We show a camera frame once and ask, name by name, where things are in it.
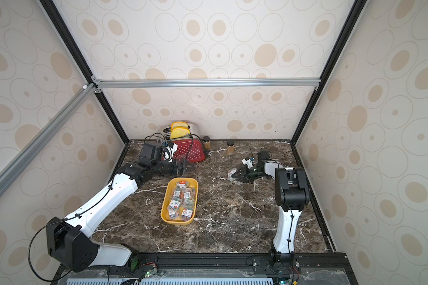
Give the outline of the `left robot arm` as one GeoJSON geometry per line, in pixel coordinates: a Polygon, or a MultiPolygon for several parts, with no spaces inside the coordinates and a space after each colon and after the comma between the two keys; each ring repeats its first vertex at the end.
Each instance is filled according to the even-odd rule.
{"type": "Polygon", "coordinates": [[[92,241],[95,230],[145,183],[157,176],[181,176],[190,168],[188,158],[175,158],[170,146],[144,143],[138,158],[120,167],[107,186],[87,203],[63,219],[54,217],[48,222],[48,254],[75,273],[93,266],[130,266],[133,250],[125,245],[92,241]]]}

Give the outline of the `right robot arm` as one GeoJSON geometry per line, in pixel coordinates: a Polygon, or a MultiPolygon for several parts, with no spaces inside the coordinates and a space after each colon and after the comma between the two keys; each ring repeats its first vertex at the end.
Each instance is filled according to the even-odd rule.
{"type": "Polygon", "coordinates": [[[275,181],[275,202],[279,207],[278,229],[270,251],[271,262],[289,262],[294,258],[294,239],[298,220],[310,200],[305,170],[285,166],[268,160],[253,164],[243,159],[242,166],[232,178],[242,183],[252,183],[257,178],[271,177],[275,181]]]}

